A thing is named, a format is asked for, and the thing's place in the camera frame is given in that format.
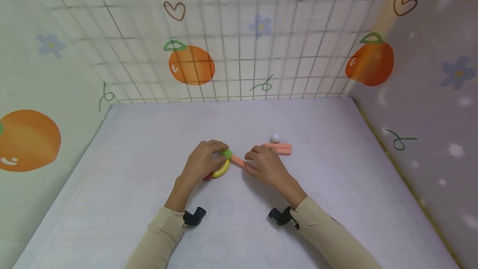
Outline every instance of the green ball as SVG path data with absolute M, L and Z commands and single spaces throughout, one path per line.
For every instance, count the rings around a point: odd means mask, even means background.
M 232 150 L 225 149 L 225 150 L 223 150 L 222 155 L 225 156 L 227 158 L 227 160 L 230 160 L 231 157 L 232 157 Z

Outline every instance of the beige sleeve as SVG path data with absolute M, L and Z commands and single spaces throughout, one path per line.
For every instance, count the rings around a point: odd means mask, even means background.
M 381 269 L 380 264 L 352 234 L 331 218 L 310 196 L 290 215 L 299 232 L 327 259 L 334 269 Z
M 164 269 L 184 234 L 183 213 L 161 207 L 133 251 L 126 269 Z

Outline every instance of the wall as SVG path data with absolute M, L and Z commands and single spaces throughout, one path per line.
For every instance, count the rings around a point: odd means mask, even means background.
M 42 2 L 0 8 L 0 268 L 11 268 L 114 100 L 99 110 L 102 81 Z
M 476 268 L 478 0 L 416 1 L 413 8 L 413 1 L 394 5 L 390 0 L 375 25 L 393 49 L 389 79 L 378 86 L 350 80 L 346 88 L 458 258 L 466 268 Z M 386 55 L 385 49 L 369 46 L 370 55 Z M 352 76 L 364 83 L 387 71 L 383 63 L 362 65 L 368 71 L 358 73 L 355 67 Z M 415 139 L 400 142 L 399 137 Z
M 40 1 L 122 103 L 337 97 L 384 2 Z

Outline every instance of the heart drawing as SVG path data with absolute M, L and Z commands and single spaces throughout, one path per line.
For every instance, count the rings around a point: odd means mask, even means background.
M 398 2 L 398 0 L 394 0 L 393 11 L 395 12 L 397 16 L 402 17 L 408 14 L 409 12 L 413 11 L 417 7 L 417 5 L 418 5 L 418 0 L 407 0 L 407 1 L 400 0 L 400 2 Z
M 173 18 L 176 21 L 182 21 L 184 19 L 184 16 L 186 14 L 186 5 L 182 2 L 178 2 L 174 7 L 169 1 L 165 1 L 163 3 L 163 7 L 166 10 L 166 13 L 170 15 L 171 18 Z

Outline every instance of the green leaf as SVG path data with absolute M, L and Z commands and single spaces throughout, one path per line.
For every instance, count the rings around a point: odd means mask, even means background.
M 176 39 L 166 42 L 163 47 L 164 51 L 184 51 L 186 48 L 187 46 L 184 43 L 179 42 Z
M 368 40 L 369 37 L 376 37 L 377 40 Z M 383 43 L 382 36 L 378 32 L 371 32 L 368 35 L 366 35 L 360 43 L 362 44 L 381 44 Z

